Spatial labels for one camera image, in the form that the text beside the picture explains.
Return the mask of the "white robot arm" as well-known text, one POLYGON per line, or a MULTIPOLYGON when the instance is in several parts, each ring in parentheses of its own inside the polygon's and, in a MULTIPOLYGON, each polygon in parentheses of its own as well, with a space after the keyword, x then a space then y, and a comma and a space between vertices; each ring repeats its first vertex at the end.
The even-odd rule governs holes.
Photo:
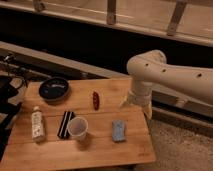
POLYGON ((151 50, 131 57, 127 62, 131 84, 121 106, 140 106, 152 118, 152 87, 160 84, 213 105, 213 69, 169 65, 165 54, 151 50))

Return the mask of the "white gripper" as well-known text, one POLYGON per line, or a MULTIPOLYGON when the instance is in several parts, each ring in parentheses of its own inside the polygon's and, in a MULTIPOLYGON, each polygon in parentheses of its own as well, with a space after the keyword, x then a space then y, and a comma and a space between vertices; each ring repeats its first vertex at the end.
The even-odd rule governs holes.
POLYGON ((120 108, 127 107, 130 103, 138 106, 145 106, 144 113, 146 117, 152 119, 152 84, 149 82, 143 82, 139 80, 133 80, 128 92, 128 96, 125 96, 120 104, 120 108))

